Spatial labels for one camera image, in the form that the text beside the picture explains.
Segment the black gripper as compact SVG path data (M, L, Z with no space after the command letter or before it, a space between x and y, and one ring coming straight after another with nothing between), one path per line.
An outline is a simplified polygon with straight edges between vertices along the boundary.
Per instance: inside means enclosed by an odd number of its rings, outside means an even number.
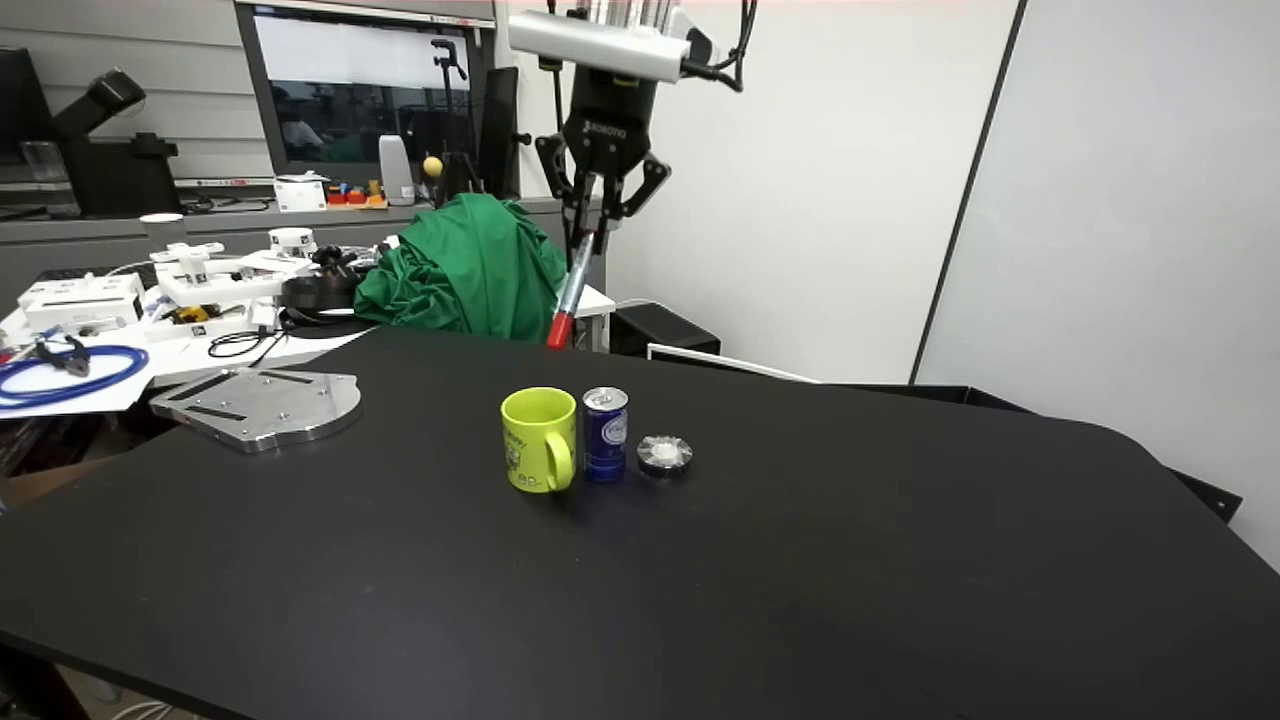
M593 179L605 178L605 207L598 219L598 257L605 260L611 228L636 215L674 178L674 164L647 156L656 83L605 67L577 67L573 114L559 135L536 140L536 161L553 201L559 204L565 249L593 241ZM630 195L626 178L641 164L641 188Z

